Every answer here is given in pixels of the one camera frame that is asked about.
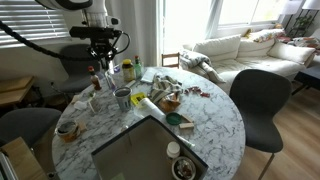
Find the sauce bottle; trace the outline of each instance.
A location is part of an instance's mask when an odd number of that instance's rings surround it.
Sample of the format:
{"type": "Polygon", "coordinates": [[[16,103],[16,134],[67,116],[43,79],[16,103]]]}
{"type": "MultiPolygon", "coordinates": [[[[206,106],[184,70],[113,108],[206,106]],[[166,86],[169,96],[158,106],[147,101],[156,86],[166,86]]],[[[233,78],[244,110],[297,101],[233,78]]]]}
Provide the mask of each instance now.
{"type": "Polygon", "coordinates": [[[88,70],[89,70],[89,73],[91,74],[91,82],[92,82],[93,88],[99,91],[101,89],[101,85],[100,85],[98,76],[94,72],[93,66],[89,66],[88,70]]]}

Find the cup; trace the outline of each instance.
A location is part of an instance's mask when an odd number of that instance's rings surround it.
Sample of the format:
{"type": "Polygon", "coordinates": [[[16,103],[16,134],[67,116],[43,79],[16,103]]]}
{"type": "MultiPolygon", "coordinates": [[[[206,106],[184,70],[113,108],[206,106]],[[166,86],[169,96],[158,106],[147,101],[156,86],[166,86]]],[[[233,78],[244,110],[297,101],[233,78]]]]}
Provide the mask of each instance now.
{"type": "Polygon", "coordinates": [[[113,92],[121,111],[129,111],[131,109],[131,92],[132,90],[128,87],[121,87],[113,92]]]}

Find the food package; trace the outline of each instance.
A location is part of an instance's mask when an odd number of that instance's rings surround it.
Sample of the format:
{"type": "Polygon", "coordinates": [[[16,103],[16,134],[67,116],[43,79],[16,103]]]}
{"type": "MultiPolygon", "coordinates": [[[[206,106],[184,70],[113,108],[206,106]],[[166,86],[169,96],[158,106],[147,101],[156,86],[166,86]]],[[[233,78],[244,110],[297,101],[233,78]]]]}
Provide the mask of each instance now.
{"type": "Polygon", "coordinates": [[[179,92],[170,93],[159,101],[159,107],[166,113],[174,111],[179,105],[179,92]]]}

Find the marble table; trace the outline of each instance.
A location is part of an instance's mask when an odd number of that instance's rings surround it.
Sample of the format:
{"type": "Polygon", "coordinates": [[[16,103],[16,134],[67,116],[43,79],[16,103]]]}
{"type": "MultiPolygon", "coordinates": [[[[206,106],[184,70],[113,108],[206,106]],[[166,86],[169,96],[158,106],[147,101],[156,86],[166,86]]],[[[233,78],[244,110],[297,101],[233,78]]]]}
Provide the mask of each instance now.
{"type": "MultiPolygon", "coordinates": [[[[195,144],[192,150],[209,166],[204,179],[231,179],[240,165],[245,148],[244,124],[237,107],[225,92],[201,76],[172,68],[154,69],[177,79],[183,88],[197,85],[210,94],[209,98],[192,93],[181,96],[181,105],[175,112],[191,117],[195,122],[193,130],[180,130],[165,120],[162,122],[173,133],[195,144]]],[[[115,79],[118,85],[125,84],[121,76],[115,79]]],[[[148,94],[151,85],[137,82],[131,88],[133,94],[148,94]]],[[[80,94],[82,100],[86,100],[91,91],[92,86],[85,89],[80,94]]],[[[84,121],[87,126],[87,131],[73,142],[64,143],[58,136],[53,139],[53,160],[62,180],[98,179],[91,152],[119,134],[123,127],[140,120],[133,110],[123,113],[119,109],[105,82],[102,83],[102,90],[96,93],[96,98],[102,105],[100,112],[93,113],[89,108],[80,111],[69,105],[58,122],[59,125],[68,120],[84,121]]]]}

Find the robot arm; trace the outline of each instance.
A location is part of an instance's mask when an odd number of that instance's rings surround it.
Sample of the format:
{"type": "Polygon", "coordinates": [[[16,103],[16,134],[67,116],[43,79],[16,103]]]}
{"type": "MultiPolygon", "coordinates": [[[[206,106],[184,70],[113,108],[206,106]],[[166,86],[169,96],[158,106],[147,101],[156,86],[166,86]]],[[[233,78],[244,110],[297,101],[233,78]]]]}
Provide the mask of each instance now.
{"type": "Polygon", "coordinates": [[[72,27],[71,37],[81,39],[90,38],[90,53],[100,59],[102,68],[109,69],[109,62],[113,60],[116,54],[125,51],[130,43],[130,37],[123,31],[109,28],[110,25],[120,23],[119,19],[108,16],[105,7],[105,0],[35,0],[39,4],[49,9],[58,9],[66,11],[82,10],[84,22],[87,27],[72,27]],[[115,44],[120,36],[124,34],[128,37],[127,46],[118,52],[115,44]]]}

